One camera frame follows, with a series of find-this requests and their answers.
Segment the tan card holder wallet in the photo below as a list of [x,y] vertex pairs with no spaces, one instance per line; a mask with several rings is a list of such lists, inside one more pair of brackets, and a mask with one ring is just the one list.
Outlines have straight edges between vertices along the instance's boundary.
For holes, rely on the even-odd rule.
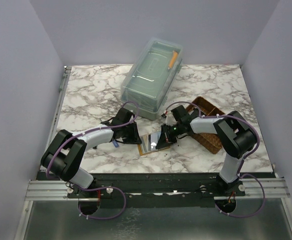
[[138,151],[140,156],[149,155],[158,151],[163,151],[170,149],[170,147],[165,147],[161,149],[156,149],[157,143],[159,141],[160,132],[153,132],[150,134],[145,134],[140,136],[141,144],[138,144]]

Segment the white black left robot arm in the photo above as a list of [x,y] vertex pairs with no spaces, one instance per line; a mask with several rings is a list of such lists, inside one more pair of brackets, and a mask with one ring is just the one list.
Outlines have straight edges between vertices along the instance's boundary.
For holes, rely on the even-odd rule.
[[85,151],[118,139],[123,144],[140,144],[136,115],[125,108],[97,127],[79,133],[60,130],[41,158],[41,166],[59,179],[79,186],[83,196],[90,198],[97,190],[94,177],[80,167]]

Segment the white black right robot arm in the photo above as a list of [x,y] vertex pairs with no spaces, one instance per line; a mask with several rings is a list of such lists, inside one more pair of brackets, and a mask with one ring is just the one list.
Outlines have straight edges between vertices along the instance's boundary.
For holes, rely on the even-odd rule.
[[217,176],[216,191],[227,196],[234,190],[234,184],[239,180],[239,172],[244,160],[254,153],[260,144],[260,137],[255,128],[249,124],[239,112],[205,116],[195,108],[189,113],[182,105],[174,108],[172,115],[175,125],[163,124],[156,144],[160,150],[177,143],[181,135],[215,134],[219,137],[226,151],[223,167]]

